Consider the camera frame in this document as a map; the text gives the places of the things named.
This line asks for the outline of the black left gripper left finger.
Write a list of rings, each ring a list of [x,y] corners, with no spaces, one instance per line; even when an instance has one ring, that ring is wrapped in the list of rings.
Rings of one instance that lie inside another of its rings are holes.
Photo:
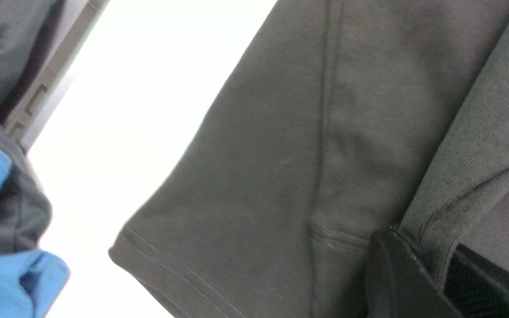
[[[396,232],[370,238],[365,291],[370,318],[461,318],[435,286],[410,245]]]

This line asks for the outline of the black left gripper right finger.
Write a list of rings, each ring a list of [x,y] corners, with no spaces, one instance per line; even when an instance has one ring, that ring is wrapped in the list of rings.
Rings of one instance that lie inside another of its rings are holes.
[[[465,318],[509,318],[509,272],[459,244],[444,293]]]

